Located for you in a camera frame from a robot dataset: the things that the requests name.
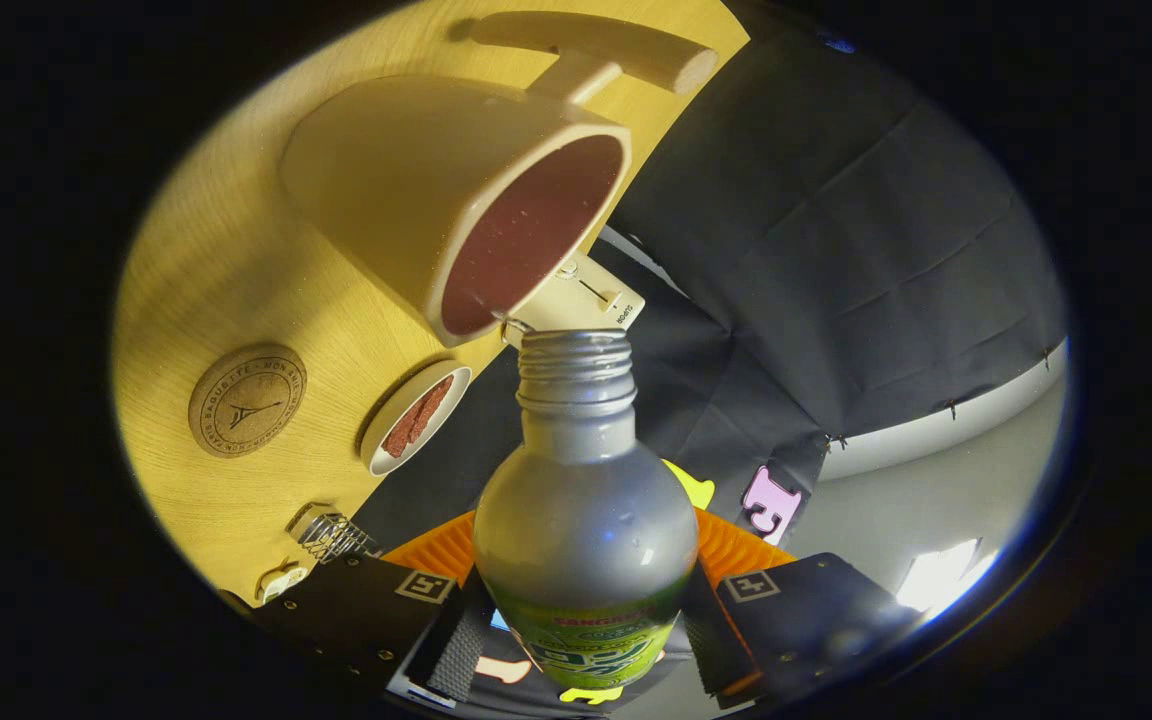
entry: green label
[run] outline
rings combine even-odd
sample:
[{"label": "green label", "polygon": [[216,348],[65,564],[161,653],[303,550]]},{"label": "green label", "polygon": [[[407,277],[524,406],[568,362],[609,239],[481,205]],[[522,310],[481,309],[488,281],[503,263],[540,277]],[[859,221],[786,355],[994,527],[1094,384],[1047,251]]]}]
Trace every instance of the green label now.
[{"label": "green label", "polygon": [[682,584],[596,611],[544,607],[488,589],[509,632],[545,675],[568,688],[605,689],[632,683],[655,665],[679,615]]}]

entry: small bowl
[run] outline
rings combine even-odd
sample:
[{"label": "small bowl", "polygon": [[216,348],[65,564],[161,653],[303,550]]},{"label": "small bowl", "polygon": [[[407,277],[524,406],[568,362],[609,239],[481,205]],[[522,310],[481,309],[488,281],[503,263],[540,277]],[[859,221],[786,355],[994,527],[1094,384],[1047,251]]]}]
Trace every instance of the small bowl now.
[{"label": "small bowl", "polygon": [[[448,376],[452,377],[452,387],[447,391],[447,396],[444,397],[444,402],[439,404],[438,410],[434,410],[434,415],[430,416],[424,432],[420,432],[420,437],[416,438],[416,442],[408,444],[403,448],[402,455],[397,457],[389,455],[381,447],[381,444],[385,442],[385,438],[389,437],[389,432],[393,432],[393,429],[397,425],[397,420],[402,420],[403,415],[407,415],[407,411],[411,410],[411,407],[416,406],[416,402],[419,402],[420,397],[425,397],[426,392],[433,389],[437,384],[442,382],[444,378]],[[416,377],[410,379],[410,381],[403,382],[401,387],[394,391],[393,395],[389,395],[389,400],[385,401],[384,406],[380,406],[380,410],[372,418],[371,424],[367,425],[366,432],[362,433],[358,455],[367,462],[367,471],[378,478],[384,477],[385,475],[393,473],[394,470],[402,467],[403,462],[411,460],[412,455],[420,452],[420,447],[424,447],[425,442],[429,442],[429,439],[434,437],[438,429],[442,427],[444,422],[452,416],[452,411],[456,410],[461,397],[465,396],[465,391],[470,387],[470,379],[472,377],[473,370],[470,366],[462,365],[455,359],[440,359],[438,363],[416,373]]]}]

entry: pink tag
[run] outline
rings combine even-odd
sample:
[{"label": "pink tag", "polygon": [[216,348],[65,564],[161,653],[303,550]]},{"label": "pink tag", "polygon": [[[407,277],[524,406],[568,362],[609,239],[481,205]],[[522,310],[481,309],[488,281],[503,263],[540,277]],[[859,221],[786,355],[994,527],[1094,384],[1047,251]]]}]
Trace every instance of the pink tag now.
[{"label": "pink tag", "polygon": [[505,660],[497,660],[494,657],[479,655],[479,664],[477,664],[473,670],[483,675],[492,675],[493,679],[500,679],[500,682],[511,685],[525,677],[531,670],[531,662],[526,660],[507,662]]},{"label": "pink tag", "polygon": [[794,518],[799,502],[803,502],[803,495],[778,486],[776,480],[772,479],[767,465],[758,469],[755,482],[749,484],[749,488],[745,488],[745,497],[741,498],[741,505],[745,507],[745,510],[760,507],[758,511],[750,511],[749,521],[753,523],[755,528],[768,533],[763,537],[763,541],[768,544],[781,543],[785,529],[790,525],[790,518]]}]

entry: plastic bottle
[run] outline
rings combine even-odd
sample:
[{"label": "plastic bottle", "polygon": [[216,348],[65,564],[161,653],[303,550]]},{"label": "plastic bottle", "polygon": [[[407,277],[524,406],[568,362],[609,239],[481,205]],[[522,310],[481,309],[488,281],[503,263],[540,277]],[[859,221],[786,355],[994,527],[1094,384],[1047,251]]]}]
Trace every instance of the plastic bottle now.
[{"label": "plastic bottle", "polygon": [[475,561],[500,615],[570,688],[652,669],[696,559],[684,488],[635,437],[630,366],[622,329],[526,333],[524,442],[475,515]]}]

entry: cork coaster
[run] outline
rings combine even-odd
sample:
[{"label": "cork coaster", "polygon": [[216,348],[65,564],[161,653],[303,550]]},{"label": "cork coaster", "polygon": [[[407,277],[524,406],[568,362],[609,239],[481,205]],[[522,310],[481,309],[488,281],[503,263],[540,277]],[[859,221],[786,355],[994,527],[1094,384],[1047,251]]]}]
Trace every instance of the cork coaster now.
[{"label": "cork coaster", "polygon": [[189,397],[189,429],[217,457],[257,452],[287,427],[305,395],[305,363],[291,348],[265,343],[217,359]]}]

